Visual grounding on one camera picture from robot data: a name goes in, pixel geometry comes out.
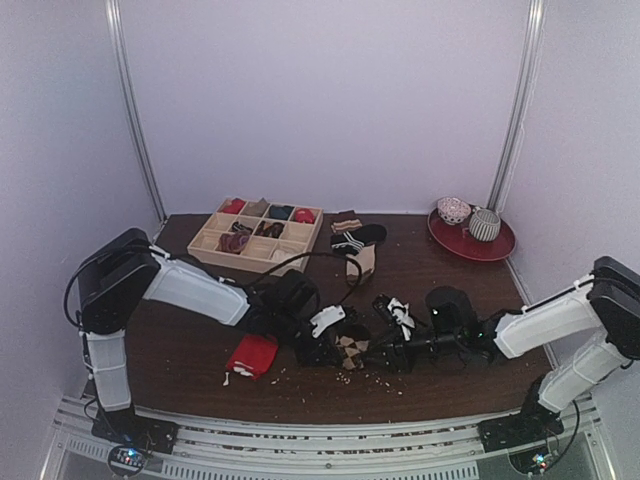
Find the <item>brown beige argyle sock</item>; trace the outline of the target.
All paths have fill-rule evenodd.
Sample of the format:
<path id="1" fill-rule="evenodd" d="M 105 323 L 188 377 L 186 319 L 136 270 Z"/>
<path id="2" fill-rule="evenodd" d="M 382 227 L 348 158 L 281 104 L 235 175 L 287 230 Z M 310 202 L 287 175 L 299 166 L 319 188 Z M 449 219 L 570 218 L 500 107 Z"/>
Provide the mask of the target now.
<path id="1" fill-rule="evenodd" d="M 352 324 L 341 329 L 334 341 L 341 356 L 341 367 L 348 371 L 363 369 L 370 340 L 371 333 L 363 325 Z"/>

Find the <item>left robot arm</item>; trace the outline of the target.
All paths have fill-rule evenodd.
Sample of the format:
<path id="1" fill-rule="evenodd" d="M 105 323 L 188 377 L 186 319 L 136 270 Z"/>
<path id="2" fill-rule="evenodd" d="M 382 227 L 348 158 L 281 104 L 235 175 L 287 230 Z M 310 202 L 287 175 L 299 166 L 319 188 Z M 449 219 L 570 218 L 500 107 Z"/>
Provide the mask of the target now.
<path id="1" fill-rule="evenodd" d="M 76 289 L 79 308 L 63 307 L 84 343 L 85 366 L 106 429 L 123 444 L 137 442 L 144 424 L 130 410 L 125 333 L 142 301 L 155 301 L 207 317 L 248 333 L 271 335 L 282 343 L 317 340 L 343 321 L 342 304 L 321 307 L 318 288 L 292 268 L 292 256 L 276 265 L 283 274 L 265 274 L 248 283 L 215 276 L 191 255 L 172 254 L 131 228 L 103 246 L 76 269 L 63 298 Z"/>

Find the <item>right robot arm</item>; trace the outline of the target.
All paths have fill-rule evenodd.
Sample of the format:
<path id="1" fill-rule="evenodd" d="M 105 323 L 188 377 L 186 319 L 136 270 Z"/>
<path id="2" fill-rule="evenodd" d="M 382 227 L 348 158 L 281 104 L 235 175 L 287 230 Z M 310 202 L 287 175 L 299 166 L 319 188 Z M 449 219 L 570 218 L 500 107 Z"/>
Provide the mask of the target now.
<path id="1" fill-rule="evenodd" d="M 464 291 L 450 286 L 431 290 L 425 305 L 429 325 L 398 299 L 377 296 L 372 306 L 390 329 L 372 340 L 368 356 L 394 372 L 409 372 L 420 354 L 435 358 L 456 349 L 487 361 L 514 359 L 574 333 L 594 332 L 567 363 L 531 385 L 512 423 L 522 441 L 535 440 L 579 395 L 639 359 L 639 275 L 609 256 L 598 258 L 569 288 L 486 319 L 477 316 Z"/>

